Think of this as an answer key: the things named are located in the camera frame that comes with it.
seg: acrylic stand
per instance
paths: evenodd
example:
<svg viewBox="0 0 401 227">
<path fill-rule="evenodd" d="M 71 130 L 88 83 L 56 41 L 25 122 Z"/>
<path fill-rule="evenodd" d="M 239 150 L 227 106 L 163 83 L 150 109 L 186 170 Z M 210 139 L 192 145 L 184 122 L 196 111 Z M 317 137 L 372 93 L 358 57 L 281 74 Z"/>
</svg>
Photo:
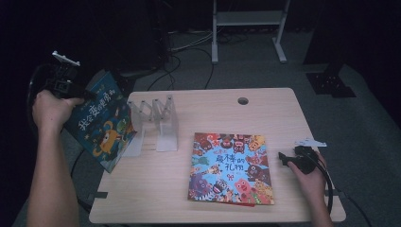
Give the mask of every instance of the acrylic stand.
<svg viewBox="0 0 401 227">
<path fill-rule="evenodd" d="M 128 102 L 131 108 L 131 123 L 137 133 L 133 137 L 123 156 L 139 156 L 146 133 L 144 122 L 154 122 L 157 129 L 157 151 L 178 150 L 178 120 L 175 112 L 174 100 L 172 95 L 166 97 L 166 104 L 160 99 L 153 99 L 150 106 L 142 100 L 140 106 Z"/>
</svg>

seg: book cover illustration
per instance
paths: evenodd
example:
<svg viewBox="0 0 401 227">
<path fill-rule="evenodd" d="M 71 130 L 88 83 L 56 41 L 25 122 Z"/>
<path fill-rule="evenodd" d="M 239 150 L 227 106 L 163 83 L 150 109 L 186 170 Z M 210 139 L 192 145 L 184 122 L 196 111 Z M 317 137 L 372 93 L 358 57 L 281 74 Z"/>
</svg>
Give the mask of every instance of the book cover illustration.
<svg viewBox="0 0 401 227">
<path fill-rule="evenodd" d="M 274 204 L 264 136 L 196 132 L 187 198 Z"/>
<path fill-rule="evenodd" d="M 135 135 L 131 109 L 110 72 L 88 90 L 96 100 L 77 106 L 64 127 L 110 173 Z"/>
</svg>

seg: hand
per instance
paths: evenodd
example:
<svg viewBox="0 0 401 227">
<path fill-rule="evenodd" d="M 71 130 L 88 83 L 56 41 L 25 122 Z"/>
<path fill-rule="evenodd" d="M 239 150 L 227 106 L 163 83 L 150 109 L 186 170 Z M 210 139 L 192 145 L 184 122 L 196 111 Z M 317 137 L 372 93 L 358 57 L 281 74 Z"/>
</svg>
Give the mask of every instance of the hand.
<svg viewBox="0 0 401 227">
<path fill-rule="evenodd" d="M 319 159 L 326 165 L 324 158 L 316 152 Z M 288 162 L 289 168 L 294 172 L 301 186 L 301 190 L 310 205 L 323 200 L 326 180 L 322 172 L 316 167 L 309 174 L 304 174 L 295 164 Z"/>
<path fill-rule="evenodd" d="M 47 90 L 39 92 L 32 107 L 32 116 L 38 131 L 61 131 L 74 107 L 83 102 L 83 98 L 58 99 Z"/>
</svg>

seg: colorful book cover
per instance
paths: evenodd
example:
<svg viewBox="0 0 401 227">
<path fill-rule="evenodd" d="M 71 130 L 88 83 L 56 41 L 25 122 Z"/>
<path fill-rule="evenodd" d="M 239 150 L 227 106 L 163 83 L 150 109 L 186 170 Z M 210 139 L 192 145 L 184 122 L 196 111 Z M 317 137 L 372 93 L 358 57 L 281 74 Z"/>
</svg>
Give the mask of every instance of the colorful book cover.
<svg viewBox="0 0 401 227">
<path fill-rule="evenodd" d="M 264 136 L 196 132 L 188 199 L 274 204 Z"/>
<path fill-rule="evenodd" d="M 64 127 L 110 173 L 135 135 L 131 109 L 110 72 L 94 76 L 96 100 L 77 106 Z"/>
</svg>

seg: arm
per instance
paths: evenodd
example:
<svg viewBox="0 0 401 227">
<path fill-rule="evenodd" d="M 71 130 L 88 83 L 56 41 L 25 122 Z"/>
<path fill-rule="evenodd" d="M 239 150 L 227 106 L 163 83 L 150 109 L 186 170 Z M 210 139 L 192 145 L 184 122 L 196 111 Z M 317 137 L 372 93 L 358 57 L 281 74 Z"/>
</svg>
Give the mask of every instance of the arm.
<svg viewBox="0 0 401 227">
<path fill-rule="evenodd" d="M 78 203 L 61 145 L 62 125 L 80 98 L 57 99 L 38 93 L 33 119 L 38 126 L 38 151 L 27 208 L 27 226 L 78 226 Z"/>
<path fill-rule="evenodd" d="M 325 164 L 324 158 L 319 152 L 319 159 Z M 297 176 L 301 190 L 306 198 L 307 204 L 312 215 L 313 226 L 333 226 L 333 221 L 327 211 L 324 202 L 324 189 L 326 180 L 318 168 L 315 168 L 311 173 L 304 174 L 292 162 L 288 162 L 288 166 Z"/>
</svg>

